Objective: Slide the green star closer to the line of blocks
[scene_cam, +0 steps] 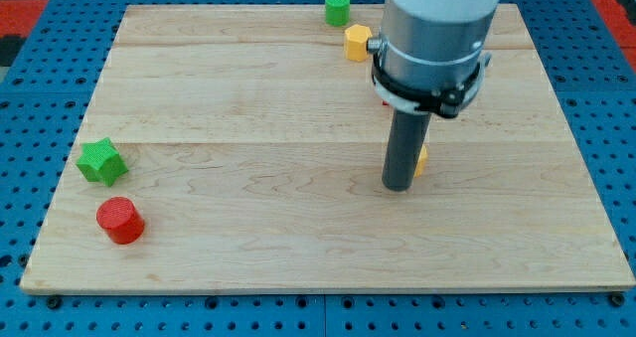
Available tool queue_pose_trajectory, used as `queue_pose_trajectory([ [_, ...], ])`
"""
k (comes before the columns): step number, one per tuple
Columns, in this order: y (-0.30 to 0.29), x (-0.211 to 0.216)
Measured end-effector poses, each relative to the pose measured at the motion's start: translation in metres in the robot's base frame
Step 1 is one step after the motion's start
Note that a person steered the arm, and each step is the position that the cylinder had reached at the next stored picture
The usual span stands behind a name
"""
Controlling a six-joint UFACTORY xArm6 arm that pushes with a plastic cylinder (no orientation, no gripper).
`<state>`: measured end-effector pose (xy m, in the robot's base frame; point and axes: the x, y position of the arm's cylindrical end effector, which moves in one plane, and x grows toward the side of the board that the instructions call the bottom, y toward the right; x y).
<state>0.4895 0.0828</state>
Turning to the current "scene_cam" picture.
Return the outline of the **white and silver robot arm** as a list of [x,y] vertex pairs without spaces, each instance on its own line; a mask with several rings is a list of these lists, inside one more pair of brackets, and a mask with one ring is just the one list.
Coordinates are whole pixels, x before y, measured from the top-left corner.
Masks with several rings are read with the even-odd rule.
[[454,118],[477,95],[482,52],[500,0],[385,0],[368,43],[376,93],[412,115]]

